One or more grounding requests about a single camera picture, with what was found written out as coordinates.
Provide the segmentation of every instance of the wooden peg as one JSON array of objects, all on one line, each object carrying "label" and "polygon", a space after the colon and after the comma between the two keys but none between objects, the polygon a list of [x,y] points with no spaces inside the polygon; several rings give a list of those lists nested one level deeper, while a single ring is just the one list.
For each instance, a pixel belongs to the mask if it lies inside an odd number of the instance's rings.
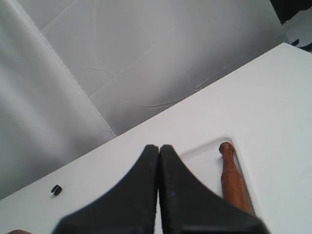
[{"label": "wooden peg", "polygon": [[223,142],[219,151],[223,156],[223,171],[221,176],[223,198],[234,206],[251,212],[244,178],[236,167],[233,159],[234,147],[229,142]]}]

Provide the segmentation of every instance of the brown object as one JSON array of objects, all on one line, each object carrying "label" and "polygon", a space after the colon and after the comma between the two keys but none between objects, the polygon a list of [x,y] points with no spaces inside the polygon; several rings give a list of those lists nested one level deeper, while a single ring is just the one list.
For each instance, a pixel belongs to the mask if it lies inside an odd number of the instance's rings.
[{"label": "brown object", "polygon": [[223,171],[221,176],[223,198],[234,206],[251,211],[244,178],[236,167],[233,159],[234,147],[229,142],[223,142],[219,147],[223,155]]}]

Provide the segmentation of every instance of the white cloth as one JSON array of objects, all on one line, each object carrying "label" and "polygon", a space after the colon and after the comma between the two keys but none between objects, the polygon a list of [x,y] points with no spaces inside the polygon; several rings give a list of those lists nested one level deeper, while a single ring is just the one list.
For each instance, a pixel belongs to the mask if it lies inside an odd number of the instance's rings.
[{"label": "white cloth", "polygon": [[113,137],[23,9],[0,1],[0,199]]}]

